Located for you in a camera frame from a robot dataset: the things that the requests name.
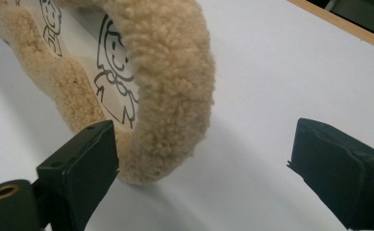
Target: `round hole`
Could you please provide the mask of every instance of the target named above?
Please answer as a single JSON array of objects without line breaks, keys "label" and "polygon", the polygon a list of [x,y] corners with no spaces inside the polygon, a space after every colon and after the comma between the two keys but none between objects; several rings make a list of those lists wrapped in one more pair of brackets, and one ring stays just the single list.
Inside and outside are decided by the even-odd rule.
[{"label": "round hole", "polygon": [[51,164],[51,167],[60,167],[61,165],[63,165],[63,162],[55,162]]},{"label": "round hole", "polygon": [[6,185],[0,188],[0,199],[7,198],[18,192],[19,186],[16,184]]}]

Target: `wooden edge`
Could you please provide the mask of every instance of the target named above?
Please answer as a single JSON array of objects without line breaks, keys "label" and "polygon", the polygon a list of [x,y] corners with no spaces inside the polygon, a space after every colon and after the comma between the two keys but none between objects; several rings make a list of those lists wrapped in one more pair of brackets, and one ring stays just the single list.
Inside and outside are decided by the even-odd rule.
[{"label": "wooden edge", "polygon": [[324,9],[315,6],[313,3],[308,2],[307,0],[288,0],[288,2],[291,2],[292,4],[297,5],[298,7],[308,12],[315,14],[316,16],[330,22],[338,28],[348,32],[349,34],[374,45],[374,34],[364,30],[362,27],[359,27],[350,21],[336,16],[333,13],[327,12]]}]

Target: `fluffy ring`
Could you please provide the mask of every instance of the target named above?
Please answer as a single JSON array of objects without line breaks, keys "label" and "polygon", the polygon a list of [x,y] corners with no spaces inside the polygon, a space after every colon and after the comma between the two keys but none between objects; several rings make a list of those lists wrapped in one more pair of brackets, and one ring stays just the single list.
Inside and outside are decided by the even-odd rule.
[{"label": "fluffy ring", "polygon": [[[210,123],[214,63],[200,7],[194,0],[54,2],[103,9],[119,28],[139,100],[135,128],[115,126],[118,177],[135,184],[162,179],[192,155]],[[106,119],[80,59],[52,56],[29,10],[0,0],[0,38],[72,132]]]}]

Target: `cartoon girl drawing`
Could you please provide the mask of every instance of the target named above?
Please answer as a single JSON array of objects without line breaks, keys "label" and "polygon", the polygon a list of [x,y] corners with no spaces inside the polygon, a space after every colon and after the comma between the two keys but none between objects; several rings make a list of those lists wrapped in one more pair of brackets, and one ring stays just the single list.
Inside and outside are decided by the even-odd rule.
[{"label": "cartoon girl drawing", "polygon": [[96,95],[114,119],[133,128],[138,103],[135,78],[121,36],[107,15],[100,29],[97,53],[101,72],[94,78]]},{"label": "cartoon girl drawing", "polygon": [[58,35],[61,33],[61,10],[51,0],[39,0],[42,16],[46,26],[43,30],[43,39],[51,50],[58,56],[62,56]]}]

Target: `white paper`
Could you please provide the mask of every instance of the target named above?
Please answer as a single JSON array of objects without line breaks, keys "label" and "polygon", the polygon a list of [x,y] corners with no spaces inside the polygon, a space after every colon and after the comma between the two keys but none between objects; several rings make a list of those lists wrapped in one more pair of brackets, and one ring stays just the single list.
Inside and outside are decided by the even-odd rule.
[{"label": "white paper", "polygon": [[124,130],[137,122],[138,87],[121,36],[102,11],[61,9],[51,0],[9,0],[28,8],[51,54],[83,65],[107,119]]}]

